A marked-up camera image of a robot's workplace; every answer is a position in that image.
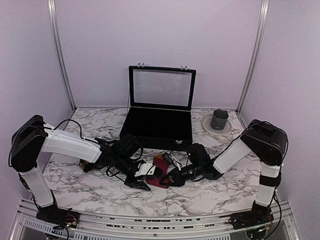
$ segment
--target marble surface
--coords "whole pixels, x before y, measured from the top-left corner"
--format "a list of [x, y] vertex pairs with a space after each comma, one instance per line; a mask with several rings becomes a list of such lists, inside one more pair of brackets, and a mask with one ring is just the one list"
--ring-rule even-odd
[[[212, 109], [192, 110], [192, 129], [193, 142], [203, 144], [213, 158], [243, 127], [235, 112], [230, 111], [230, 136], [211, 136], [202, 129], [201, 119], [212, 112]], [[84, 136], [113, 140], [119, 138], [126, 114], [126, 108], [77, 109], [72, 119], [81, 124]], [[79, 133], [79, 127], [70, 122], [66, 131]], [[145, 149], [142, 159], [152, 162], [155, 155], [163, 152]], [[185, 153], [177, 152], [175, 156], [186, 164]], [[258, 158], [251, 153], [218, 180], [188, 181], [185, 186], [168, 189], [150, 185], [151, 191], [144, 191], [129, 188], [116, 177], [107, 177], [105, 168], [84, 173], [78, 163], [77, 158], [53, 154], [44, 170], [58, 205], [123, 216], [200, 216], [249, 209], [258, 191], [261, 171]]]

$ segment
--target gray container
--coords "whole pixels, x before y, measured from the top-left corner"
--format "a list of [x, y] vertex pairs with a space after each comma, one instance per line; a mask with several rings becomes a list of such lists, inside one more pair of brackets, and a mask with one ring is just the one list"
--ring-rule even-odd
[[220, 108], [214, 110], [211, 120], [211, 127], [214, 130], [222, 131], [227, 123], [229, 114], [225, 110], [221, 110]]

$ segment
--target red object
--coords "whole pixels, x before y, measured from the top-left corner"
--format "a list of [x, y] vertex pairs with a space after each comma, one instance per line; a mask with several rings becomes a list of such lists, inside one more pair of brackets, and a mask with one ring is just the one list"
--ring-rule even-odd
[[166, 162], [166, 160], [164, 160], [162, 158], [162, 154], [161, 154], [161, 155], [157, 155], [157, 156], [154, 157], [153, 164], [156, 167], [162, 169], [163, 174], [162, 174], [162, 176], [160, 178], [152, 178], [151, 179], [151, 178], [147, 177], [145, 182], [147, 184], [150, 184], [150, 185], [153, 185], [153, 186], [156, 186], [156, 187], [159, 187], [159, 188], [167, 189], [168, 186], [160, 185], [159, 181], [163, 176], [167, 175], [167, 171], [168, 171], [168, 168], [169, 168], [168, 163]]

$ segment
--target black band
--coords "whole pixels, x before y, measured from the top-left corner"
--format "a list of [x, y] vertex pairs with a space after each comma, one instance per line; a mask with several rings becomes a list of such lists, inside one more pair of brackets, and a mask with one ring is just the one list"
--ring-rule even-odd
[[278, 187], [281, 182], [281, 172], [279, 172], [279, 175], [277, 177], [269, 177], [269, 176], [263, 176], [260, 175], [260, 181], [259, 184], [268, 186], [268, 187]]

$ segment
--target white wall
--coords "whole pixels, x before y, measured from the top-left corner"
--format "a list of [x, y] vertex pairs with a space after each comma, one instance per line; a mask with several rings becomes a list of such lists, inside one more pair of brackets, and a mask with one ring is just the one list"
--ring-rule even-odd
[[55, 125], [71, 110], [58, 68], [47, 1], [2, 1], [0, 29], [0, 233], [1, 239], [8, 239], [21, 198], [27, 193], [18, 173], [8, 167], [12, 134], [34, 114]]
[[235, 109], [261, 0], [56, 0], [77, 106], [127, 106], [128, 66], [197, 70], [193, 107]]
[[279, 188], [290, 202], [302, 239], [319, 239], [320, 216], [320, 2], [270, 1], [263, 45], [245, 122], [284, 129], [289, 150]]

